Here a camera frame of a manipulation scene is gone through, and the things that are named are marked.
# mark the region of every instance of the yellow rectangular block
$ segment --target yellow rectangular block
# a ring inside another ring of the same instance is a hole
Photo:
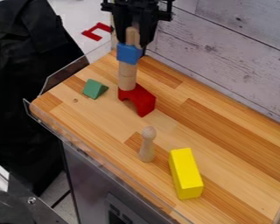
[[[172,150],[169,165],[180,200],[197,198],[202,194],[204,185],[190,148]]]

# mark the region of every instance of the wooden tabletop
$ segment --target wooden tabletop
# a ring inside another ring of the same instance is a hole
[[[31,111],[55,130],[58,123],[132,177],[136,182],[117,173],[181,223],[185,220],[178,213],[194,223],[275,219],[280,210],[280,124],[146,56],[139,62],[137,81],[157,97],[157,109],[141,118],[133,105],[117,99],[117,70],[112,52],[41,95]],[[86,97],[82,90],[88,79],[109,90],[97,100]],[[145,164],[137,153],[140,133],[149,125],[157,130],[157,157]],[[205,189],[200,198],[181,201],[168,151],[186,147],[192,148]]]

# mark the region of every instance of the green block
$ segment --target green block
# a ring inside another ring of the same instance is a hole
[[[88,80],[87,83],[85,84],[83,94],[96,100],[108,89],[109,87],[104,86],[103,84],[101,84],[96,80]]]

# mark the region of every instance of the white wooden wall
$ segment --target white wooden wall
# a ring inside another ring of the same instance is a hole
[[[176,0],[148,54],[280,122],[280,0]]]

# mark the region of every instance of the red block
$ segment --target red block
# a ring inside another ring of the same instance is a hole
[[[136,84],[136,87],[131,91],[123,91],[118,88],[118,98],[121,101],[130,100],[133,102],[138,115],[141,117],[148,115],[156,107],[156,96],[139,84]]]
[[[112,29],[110,26],[108,26],[106,24],[98,23],[91,29],[84,31],[82,34],[90,39],[99,41],[102,39],[102,37],[93,33],[93,31],[95,31],[97,29],[104,30],[105,32],[112,32]]]

